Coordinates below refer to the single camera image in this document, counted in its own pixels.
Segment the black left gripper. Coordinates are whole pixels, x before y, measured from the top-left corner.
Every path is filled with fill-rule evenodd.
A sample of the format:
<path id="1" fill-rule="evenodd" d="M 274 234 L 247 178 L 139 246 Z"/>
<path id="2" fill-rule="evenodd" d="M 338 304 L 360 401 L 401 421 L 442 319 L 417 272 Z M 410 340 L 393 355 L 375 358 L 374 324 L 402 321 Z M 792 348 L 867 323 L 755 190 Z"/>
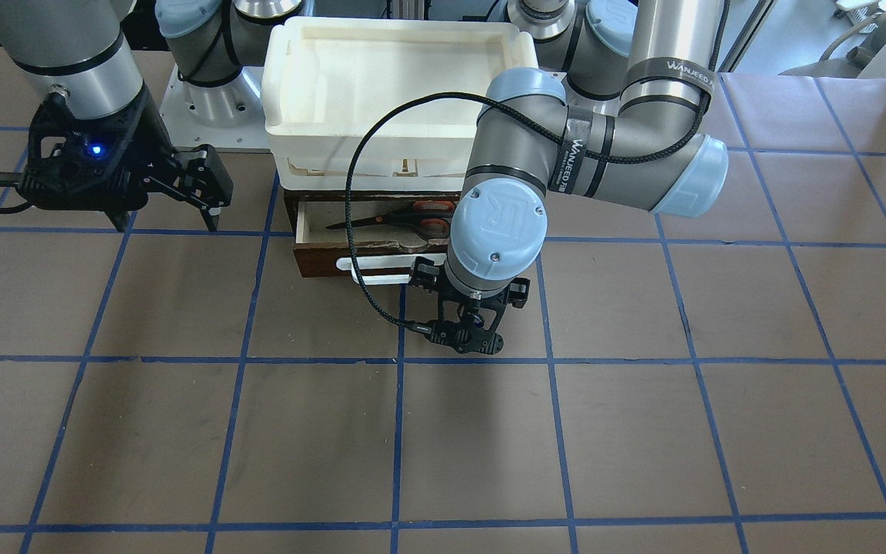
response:
<path id="1" fill-rule="evenodd" d="M 531 291 L 531 280 L 517 277 L 503 289 L 491 291 L 488 294 L 465 292 L 457 287 L 456 282 L 447 277 L 443 264 L 437 264 L 431 259 L 416 259 L 412 263 L 408 284 L 436 294 L 437 313 L 435 319 L 429 320 L 431 324 L 447 322 L 446 304 L 448 302 L 457 306 L 458 319 L 463 319 L 465 313 L 471 313 L 474 323 L 482 324 L 485 320 L 481 311 L 488 309 L 488 311 L 495 312 L 495 323 L 497 323 L 500 322 L 507 305 L 523 309 L 530 298 Z"/>

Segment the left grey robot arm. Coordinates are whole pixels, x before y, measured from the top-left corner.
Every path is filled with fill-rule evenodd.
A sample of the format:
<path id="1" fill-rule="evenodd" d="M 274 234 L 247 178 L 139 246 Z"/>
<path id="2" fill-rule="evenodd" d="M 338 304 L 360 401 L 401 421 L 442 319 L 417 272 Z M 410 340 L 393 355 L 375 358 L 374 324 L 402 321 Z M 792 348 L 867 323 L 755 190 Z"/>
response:
<path id="1" fill-rule="evenodd" d="M 697 217 L 728 173 L 727 146 L 700 131 L 727 2 L 510 1 L 506 14 L 538 40 L 539 67 L 493 78 L 446 260 L 411 273 L 459 312 L 527 298 L 549 192 Z"/>

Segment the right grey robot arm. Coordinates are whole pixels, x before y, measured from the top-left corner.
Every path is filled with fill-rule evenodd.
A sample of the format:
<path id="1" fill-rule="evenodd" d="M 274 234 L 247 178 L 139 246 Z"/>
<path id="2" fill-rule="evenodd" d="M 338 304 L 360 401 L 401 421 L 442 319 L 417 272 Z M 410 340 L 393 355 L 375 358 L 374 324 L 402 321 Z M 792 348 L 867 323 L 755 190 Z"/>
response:
<path id="1" fill-rule="evenodd" d="M 96 212 L 113 228 L 154 196 L 215 231 L 235 183 L 221 151 L 253 146 L 253 74 L 313 1 L 0 1 L 0 46 L 36 110 L 28 158 L 0 173 L 0 215 Z"/>

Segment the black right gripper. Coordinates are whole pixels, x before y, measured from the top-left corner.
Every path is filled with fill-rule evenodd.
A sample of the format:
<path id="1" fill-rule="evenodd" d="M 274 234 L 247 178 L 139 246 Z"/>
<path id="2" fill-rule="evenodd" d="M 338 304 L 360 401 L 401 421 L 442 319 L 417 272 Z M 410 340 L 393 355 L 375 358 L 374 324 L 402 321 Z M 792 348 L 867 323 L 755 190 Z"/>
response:
<path id="1" fill-rule="evenodd" d="M 200 211 L 209 232 L 231 204 L 233 181 L 215 148 L 177 150 L 143 85 L 123 109 L 77 119 L 59 92 L 49 92 L 29 126 L 28 155 L 18 195 L 43 210 L 106 214 L 125 234 L 133 211 L 162 193 Z"/>

